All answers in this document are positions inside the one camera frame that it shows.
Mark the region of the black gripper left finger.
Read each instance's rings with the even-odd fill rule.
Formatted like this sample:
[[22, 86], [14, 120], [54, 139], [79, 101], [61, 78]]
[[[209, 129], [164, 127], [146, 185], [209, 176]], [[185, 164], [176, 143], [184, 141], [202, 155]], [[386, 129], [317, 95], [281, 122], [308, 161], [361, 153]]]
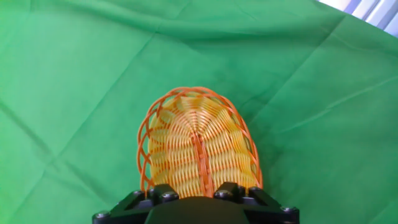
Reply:
[[156, 185], [149, 190], [136, 190], [111, 210], [94, 214], [92, 224], [144, 224], [155, 206], [179, 198], [179, 194], [169, 184]]

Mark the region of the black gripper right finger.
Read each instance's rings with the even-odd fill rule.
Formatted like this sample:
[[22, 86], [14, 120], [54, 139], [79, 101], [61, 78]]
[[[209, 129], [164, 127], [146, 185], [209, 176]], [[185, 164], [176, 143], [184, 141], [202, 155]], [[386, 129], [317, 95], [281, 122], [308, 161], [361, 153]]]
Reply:
[[300, 211], [297, 207], [281, 205], [256, 186], [245, 188], [236, 183], [224, 182], [214, 192], [213, 198], [236, 205], [245, 214], [249, 223], [300, 223]]

